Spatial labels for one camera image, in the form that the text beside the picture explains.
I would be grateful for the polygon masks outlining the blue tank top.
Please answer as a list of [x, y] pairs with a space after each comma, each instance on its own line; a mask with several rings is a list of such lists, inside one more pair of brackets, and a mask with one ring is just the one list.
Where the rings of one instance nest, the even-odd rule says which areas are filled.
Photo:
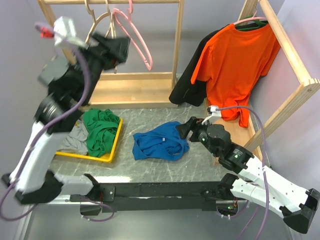
[[178, 121], [170, 121], [147, 131], [133, 135], [132, 154], [134, 159], [163, 159], [171, 162], [179, 160], [190, 149], [186, 139], [182, 139], [176, 127]]

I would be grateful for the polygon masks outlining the yellow plastic tray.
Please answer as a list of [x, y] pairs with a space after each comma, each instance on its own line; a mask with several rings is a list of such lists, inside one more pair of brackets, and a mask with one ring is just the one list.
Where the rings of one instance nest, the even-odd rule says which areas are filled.
[[57, 151], [55, 154], [57, 156], [64, 156], [64, 157], [70, 157], [70, 158], [76, 158], [76, 159], [84, 159], [84, 160], [91, 160], [91, 161], [97, 161], [102, 163], [111, 163], [115, 156], [116, 146], [120, 137], [121, 129], [123, 125], [123, 118], [119, 118], [119, 125], [117, 128], [117, 132], [113, 141], [112, 149], [110, 153], [106, 153], [102, 155], [101, 157], [93, 157], [90, 155], [82, 155], [82, 154], [75, 154], [75, 153], [69, 153], [69, 152], [62, 152]]

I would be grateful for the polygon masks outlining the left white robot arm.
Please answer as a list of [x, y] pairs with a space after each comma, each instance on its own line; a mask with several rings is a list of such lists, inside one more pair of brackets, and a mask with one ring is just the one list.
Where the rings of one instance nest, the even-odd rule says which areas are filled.
[[16, 169], [2, 176], [14, 184], [15, 198], [22, 205], [44, 204], [60, 195], [82, 195], [98, 200], [101, 185], [90, 174], [66, 176], [50, 170], [50, 163], [81, 117], [79, 109], [89, 103], [103, 71], [114, 69], [128, 58], [129, 37], [109, 38], [94, 32], [97, 45], [80, 47], [82, 59], [69, 63], [57, 56], [46, 64], [38, 80], [48, 94], [40, 103], [27, 147]]

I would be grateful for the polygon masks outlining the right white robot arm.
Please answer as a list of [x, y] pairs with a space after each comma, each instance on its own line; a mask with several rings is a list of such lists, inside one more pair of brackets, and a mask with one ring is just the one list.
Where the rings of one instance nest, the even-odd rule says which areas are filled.
[[193, 116], [176, 129], [182, 139], [191, 135], [191, 142], [201, 143], [230, 171], [220, 182], [222, 198], [245, 199], [272, 211], [294, 231], [308, 232], [320, 203], [318, 190], [300, 187], [264, 166], [252, 152], [232, 142], [221, 124]]

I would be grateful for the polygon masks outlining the middle beige wooden hanger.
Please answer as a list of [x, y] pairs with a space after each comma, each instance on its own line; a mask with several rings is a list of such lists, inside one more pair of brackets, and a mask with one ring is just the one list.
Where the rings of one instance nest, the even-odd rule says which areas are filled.
[[105, 0], [105, 5], [106, 5], [107, 13], [109, 15], [109, 27], [105, 36], [111, 37], [112, 39], [114, 39], [117, 35], [116, 35], [113, 11], [110, 9], [108, 0]]

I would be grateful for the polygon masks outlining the beige wooden hanger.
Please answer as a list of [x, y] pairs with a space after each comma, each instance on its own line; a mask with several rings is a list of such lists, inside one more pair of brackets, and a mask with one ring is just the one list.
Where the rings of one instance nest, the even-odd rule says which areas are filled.
[[105, 0], [105, 5], [106, 5], [107, 13], [109, 15], [109, 27], [105, 36], [111, 37], [112, 39], [114, 39], [117, 35], [116, 35], [113, 11], [110, 9], [108, 0]]
[[90, 41], [90, 38], [91, 38], [91, 34], [94, 32], [94, 30], [96, 29], [97, 25], [103, 20], [105, 19], [106, 17], [109, 18], [109, 21], [110, 21], [110, 26], [105, 34], [105, 36], [108, 36], [110, 31], [111, 31], [111, 25], [112, 25], [112, 13], [111, 13], [111, 10], [110, 10], [110, 7], [109, 7], [109, 2], [108, 0], [105, 0], [104, 1], [104, 4], [106, 6], [106, 12], [103, 13], [102, 15], [100, 15], [99, 17], [96, 17], [95, 16], [95, 11], [93, 9], [90, 8], [89, 6], [89, 1], [88, 0], [84, 0], [84, 5], [85, 5], [85, 8], [86, 8], [86, 11], [87, 13], [92, 17], [92, 25], [91, 25], [91, 28], [86, 36], [86, 39], [85, 39], [85, 43], [88, 44], [89, 41]]

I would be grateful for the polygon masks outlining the pink hanger on back rack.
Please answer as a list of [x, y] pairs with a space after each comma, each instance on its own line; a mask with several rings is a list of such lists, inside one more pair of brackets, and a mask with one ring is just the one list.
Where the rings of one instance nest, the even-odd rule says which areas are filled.
[[[113, 18], [115, 20], [115, 22], [118, 24], [118, 26], [122, 29], [122, 31], [129, 37], [129, 39], [131, 40], [133, 46], [135, 47], [136, 51], [138, 52], [138, 54], [140, 55], [141, 59], [143, 60], [146, 68], [151, 71], [153, 69], [153, 58], [152, 55], [150, 53], [150, 50], [145, 42], [145, 40], [143, 39], [141, 33], [139, 32], [139, 30], [137, 29], [137, 27], [135, 26], [135, 24], [132, 22], [132, 18], [131, 15], [134, 11], [133, 8], [133, 1], [132, 0], [128, 0], [128, 8], [127, 8], [127, 14], [124, 13], [123, 11], [121, 11], [118, 8], [114, 8], [112, 10], [113, 13]], [[138, 38], [138, 41], [140, 42], [141, 46], [143, 47], [146, 55], [144, 55], [143, 51], [141, 50], [141, 48], [138, 46], [138, 44], [135, 42], [135, 40], [130, 36], [129, 32], [126, 30], [126, 28], [121, 24], [120, 20], [119, 20], [119, 16], [123, 17], [126, 22], [128, 23], [128, 25], [131, 27], [131, 29], [133, 30], [133, 32], [135, 33], [135, 35]]]

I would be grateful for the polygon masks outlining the left beige wooden hanger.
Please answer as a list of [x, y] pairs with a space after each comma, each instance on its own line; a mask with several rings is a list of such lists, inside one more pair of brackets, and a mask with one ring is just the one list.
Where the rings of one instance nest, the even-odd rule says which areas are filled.
[[85, 8], [86, 8], [86, 11], [87, 13], [92, 17], [92, 25], [91, 25], [91, 28], [86, 36], [86, 39], [85, 39], [85, 43], [88, 44], [89, 41], [90, 41], [90, 38], [91, 38], [91, 34], [94, 32], [94, 30], [96, 29], [97, 25], [103, 20], [105, 19], [106, 17], [109, 18], [109, 21], [110, 21], [110, 26], [105, 34], [105, 36], [108, 36], [110, 31], [111, 31], [111, 25], [112, 25], [112, 13], [111, 13], [111, 10], [110, 10], [110, 7], [109, 7], [109, 2], [108, 0], [105, 0], [104, 1], [104, 4], [106, 6], [106, 12], [103, 13], [102, 15], [100, 15], [99, 17], [96, 17], [95, 16], [95, 11], [93, 9], [90, 8], [89, 6], [89, 1], [88, 0], [84, 0], [84, 5], [85, 5]]

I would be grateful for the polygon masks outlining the green hanger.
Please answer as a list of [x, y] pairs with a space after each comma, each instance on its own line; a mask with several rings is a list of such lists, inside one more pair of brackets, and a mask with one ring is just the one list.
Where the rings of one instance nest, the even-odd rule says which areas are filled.
[[248, 32], [248, 31], [253, 31], [256, 29], [260, 29], [262, 27], [264, 27], [265, 25], [268, 24], [267, 20], [260, 20], [260, 21], [253, 21], [252, 23], [248, 23], [245, 25], [242, 25], [243, 23], [240, 23], [239, 25], [235, 25], [235, 28], [239, 31], [242, 32]]

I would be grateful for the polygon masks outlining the pink hanger under orange shirt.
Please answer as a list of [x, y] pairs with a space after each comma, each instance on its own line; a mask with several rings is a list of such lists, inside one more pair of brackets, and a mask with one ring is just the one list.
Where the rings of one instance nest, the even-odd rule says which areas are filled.
[[236, 26], [236, 25], [239, 25], [239, 24], [242, 24], [242, 23], [245, 23], [245, 22], [254, 22], [254, 21], [267, 21], [268, 19], [266, 17], [262, 17], [262, 16], [257, 16], [257, 10], [252, 14], [251, 17], [246, 17], [244, 19], [241, 19], [241, 20], [238, 20], [236, 22], [234, 22], [233, 24]]

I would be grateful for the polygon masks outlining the back wooden clothes rack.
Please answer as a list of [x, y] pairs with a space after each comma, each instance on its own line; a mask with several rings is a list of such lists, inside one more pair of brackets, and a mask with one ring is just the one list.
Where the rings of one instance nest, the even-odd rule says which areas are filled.
[[[96, 18], [107, 11], [104, 0], [88, 0], [88, 2]], [[175, 106], [169, 101], [169, 95], [176, 84], [185, 2], [177, 0], [175, 3], [178, 5], [178, 10], [172, 71], [119, 73], [118, 67], [115, 67], [112, 73], [102, 72], [88, 104], [83, 106], [83, 109], [90, 107], [100, 109], [173, 108]], [[40, 0], [38, 4], [52, 27], [57, 19], [51, 8], [52, 5], [85, 5], [85, 2], [84, 0]], [[122, 16], [118, 19], [146, 56], [146, 52], [126, 20]]]

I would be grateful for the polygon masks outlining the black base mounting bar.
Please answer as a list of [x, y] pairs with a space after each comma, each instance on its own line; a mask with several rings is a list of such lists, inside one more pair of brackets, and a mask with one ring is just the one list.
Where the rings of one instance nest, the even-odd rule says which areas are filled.
[[92, 201], [119, 211], [215, 211], [218, 201], [233, 201], [231, 191], [218, 181], [102, 183]]

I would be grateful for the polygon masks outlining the green shirt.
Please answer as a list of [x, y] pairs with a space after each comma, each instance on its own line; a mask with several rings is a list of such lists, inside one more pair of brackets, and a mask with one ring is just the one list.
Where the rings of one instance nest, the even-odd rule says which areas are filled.
[[83, 114], [83, 122], [88, 131], [86, 140], [88, 155], [101, 157], [110, 153], [120, 122], [120, 117], [110, 109], [90, 109]]

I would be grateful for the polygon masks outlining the orange t-shirt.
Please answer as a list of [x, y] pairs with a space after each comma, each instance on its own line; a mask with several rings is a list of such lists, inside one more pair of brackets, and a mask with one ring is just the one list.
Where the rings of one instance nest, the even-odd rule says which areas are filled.
[[238, 120], [239, 126], [246, 128], [251, 91], [257, 80], [268, 74], [279, 49], [269, 24], [251, 31], [229, 24], [205, 44], [190, 82], [205, 82], [208, 102], [223, 108], [222, 119]]

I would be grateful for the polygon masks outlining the grey shirt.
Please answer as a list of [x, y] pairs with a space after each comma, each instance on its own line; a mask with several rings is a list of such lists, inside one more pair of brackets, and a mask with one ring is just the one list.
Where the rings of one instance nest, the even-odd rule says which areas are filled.
[[87, 138], [89, 132], [82, 120], [77, 120], [71, 132], [66, 136], [59, 151], [86, 155], [88, 153]]

